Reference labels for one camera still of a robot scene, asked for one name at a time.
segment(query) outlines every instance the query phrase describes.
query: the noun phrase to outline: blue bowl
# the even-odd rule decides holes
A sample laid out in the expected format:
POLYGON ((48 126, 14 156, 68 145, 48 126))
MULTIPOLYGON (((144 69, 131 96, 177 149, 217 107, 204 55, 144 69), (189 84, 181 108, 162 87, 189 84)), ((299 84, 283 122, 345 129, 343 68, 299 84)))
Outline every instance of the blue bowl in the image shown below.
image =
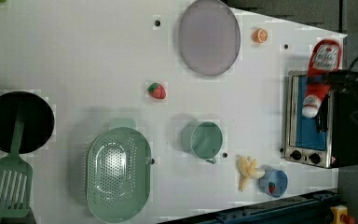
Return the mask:
POLYGON ((287 184, 286 173, 275 169, 266 170, 266 173, 259 179, 261 191, 274 198, 279 198, 286 192, 287 184))

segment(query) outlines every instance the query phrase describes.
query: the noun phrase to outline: toy fruit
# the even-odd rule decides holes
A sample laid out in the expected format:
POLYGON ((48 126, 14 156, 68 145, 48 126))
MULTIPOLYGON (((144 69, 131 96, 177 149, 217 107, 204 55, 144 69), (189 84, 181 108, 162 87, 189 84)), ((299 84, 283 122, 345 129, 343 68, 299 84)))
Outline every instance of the toy fruit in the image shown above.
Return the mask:
POLYGON ((269 37, 269 34, 264 29, 257 29, 253 33, 254 42, 259 43, 259 44, 264 43, 268 37, 269 37))
POLYGON ((147 89, 147 91, 150 93, 150 95, 156 99, 162 100, 165 98, 167 93, 165 92, 164 88, 161 86, 161 84, 155 82, 150 85, 150 87, 147 89))
POLYGON ((238 168, 241 173, 241 183, 240 183, 240 191, 245 189, 246 183, 249 179, 259 179, 264 175, 264 170, 260 168, 255 168, 257 166, 257 160, 253 159, 251 161, 246 157, 240 157, 238 160, 238 168))
POLYGON ((272 182, 268 183, 268 191, 269 193, 272 193, 275 190, 275 184, 272 182))

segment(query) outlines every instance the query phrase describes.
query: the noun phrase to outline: red bottle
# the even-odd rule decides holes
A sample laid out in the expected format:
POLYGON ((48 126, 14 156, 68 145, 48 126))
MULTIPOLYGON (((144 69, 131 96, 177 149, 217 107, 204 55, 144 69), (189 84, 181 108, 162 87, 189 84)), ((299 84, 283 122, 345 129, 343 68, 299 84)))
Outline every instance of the red bottle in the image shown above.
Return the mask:
MULTIPOLYGON (((341 51, 341 47, 336 40, 321 40, 313 49, 307 76, 312 77, 326 72, 337 71, 341 51)), ((309 119, 314 118, 318 114, 319 107, 329 90, 330 86, 322 83, 307 84, 302 115, 309 119)))

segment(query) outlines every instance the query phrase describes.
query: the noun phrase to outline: white table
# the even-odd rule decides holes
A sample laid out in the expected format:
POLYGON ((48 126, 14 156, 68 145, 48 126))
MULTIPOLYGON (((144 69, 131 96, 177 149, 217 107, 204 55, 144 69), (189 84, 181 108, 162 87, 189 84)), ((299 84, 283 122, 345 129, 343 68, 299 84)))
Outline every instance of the white table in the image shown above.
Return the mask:
POLYGON ((289 187, 283 197, 337 187, 337 169, 285 161, 279 148, 287 72, 306 70, 320 39, 345 35, 234 10, 239 58, 225 74, 204 77, 186 67, 176 44, 179 19, 191 2, 30 0, 0 7, 0 95, 35 90, 56 116, 48 144, 25 156, 34 167, 37 223, 102 223, 86 202, 86 157, 91 142, 120 117, 136 120, 156 159, 150 197, 131 223, 273 200, 255 180, 238 191, 237 154, 284 170, 289 187), (250 38, 257 27, 268 31, 263 45, 250 38), (158 105, 145 94, 152 81, 168 86, 158 105), (190 119, 222 127, 226 159, 220 153, 211 165, 181 149, 179 133, 190 119))

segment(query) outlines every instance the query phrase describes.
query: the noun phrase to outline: toaster oven knob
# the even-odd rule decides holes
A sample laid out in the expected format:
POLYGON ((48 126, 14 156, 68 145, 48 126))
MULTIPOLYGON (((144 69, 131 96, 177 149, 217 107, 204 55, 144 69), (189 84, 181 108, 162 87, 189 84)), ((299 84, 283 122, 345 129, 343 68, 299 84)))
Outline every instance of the toaster oven knob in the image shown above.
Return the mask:
POLYGON ((295 150, 292 152, 292 154, 290 154, 290 156, 295 159, 295 161, 299 161, 301 159, 301 152, 295 150))
POLYGON ((321 162, 321 157, 316 153, 313 153, 312 155, 310 155, 309 158, 313 164, 318 164, 319 162, 321 162))

